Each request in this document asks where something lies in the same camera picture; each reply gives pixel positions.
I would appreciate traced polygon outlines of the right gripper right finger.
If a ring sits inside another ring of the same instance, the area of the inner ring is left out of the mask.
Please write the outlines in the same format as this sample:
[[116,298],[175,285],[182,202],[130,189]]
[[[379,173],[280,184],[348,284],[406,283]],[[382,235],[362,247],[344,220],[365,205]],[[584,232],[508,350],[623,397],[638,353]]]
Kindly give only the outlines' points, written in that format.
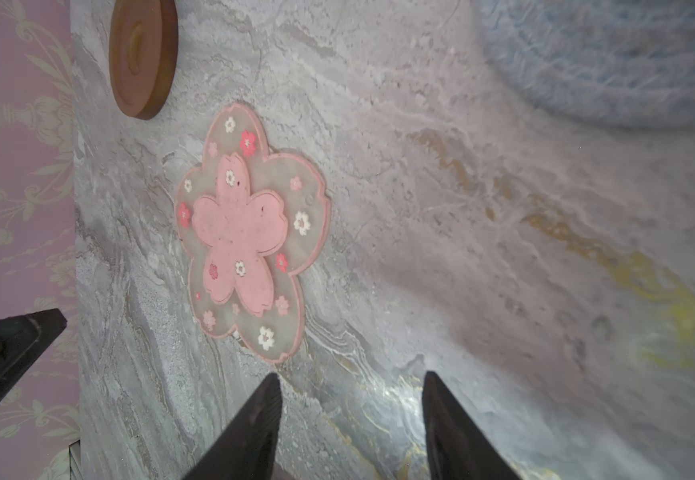
[[421,404],[431,478],[519,480],[433,371],[425,373]]

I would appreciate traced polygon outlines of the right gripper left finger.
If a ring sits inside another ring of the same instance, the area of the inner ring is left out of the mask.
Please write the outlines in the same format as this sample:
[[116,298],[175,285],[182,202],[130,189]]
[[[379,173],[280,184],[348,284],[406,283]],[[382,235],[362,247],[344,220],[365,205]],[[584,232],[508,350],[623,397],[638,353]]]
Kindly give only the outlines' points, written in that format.
[[282,402],[278,376],[268,374],[183,479],[271,479]]

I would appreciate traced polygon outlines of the blue woven round coaster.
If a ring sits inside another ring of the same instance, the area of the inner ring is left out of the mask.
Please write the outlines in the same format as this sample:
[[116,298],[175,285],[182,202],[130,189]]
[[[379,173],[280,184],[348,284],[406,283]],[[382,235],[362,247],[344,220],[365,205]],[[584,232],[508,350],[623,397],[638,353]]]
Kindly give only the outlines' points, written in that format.
[[583,122],[695,129],[695,1],[477,1],[477,31],[517,94]]

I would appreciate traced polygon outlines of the brown wooden round coaster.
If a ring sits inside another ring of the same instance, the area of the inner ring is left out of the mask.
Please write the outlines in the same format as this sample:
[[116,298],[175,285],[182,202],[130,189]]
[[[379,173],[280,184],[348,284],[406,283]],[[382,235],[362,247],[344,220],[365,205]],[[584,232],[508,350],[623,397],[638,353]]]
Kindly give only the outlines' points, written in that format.
[[176,69],[178,17],[173,0],[119,0],[109,32],[109,77],[116,104],[149,120],[163,108]]

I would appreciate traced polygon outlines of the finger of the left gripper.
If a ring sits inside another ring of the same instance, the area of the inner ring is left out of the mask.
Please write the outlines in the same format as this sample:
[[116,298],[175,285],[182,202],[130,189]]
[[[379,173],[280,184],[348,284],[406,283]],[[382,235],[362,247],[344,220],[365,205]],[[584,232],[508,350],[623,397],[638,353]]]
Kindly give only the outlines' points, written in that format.
[[57,308],[0,320],[0,402],[65,328]]

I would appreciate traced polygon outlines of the pink flower coaster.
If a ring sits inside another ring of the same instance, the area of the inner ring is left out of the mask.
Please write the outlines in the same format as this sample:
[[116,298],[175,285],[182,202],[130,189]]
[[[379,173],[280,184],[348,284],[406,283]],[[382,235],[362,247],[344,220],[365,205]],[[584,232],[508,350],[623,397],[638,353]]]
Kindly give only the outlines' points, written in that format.
[[199,166],[187,171],[174,200],[201,330],[238,337],[269,363],[293,356],[305,324],[299,276],[325,244],[330,210],[310,161],[272,150],[246,104],[220,110]]

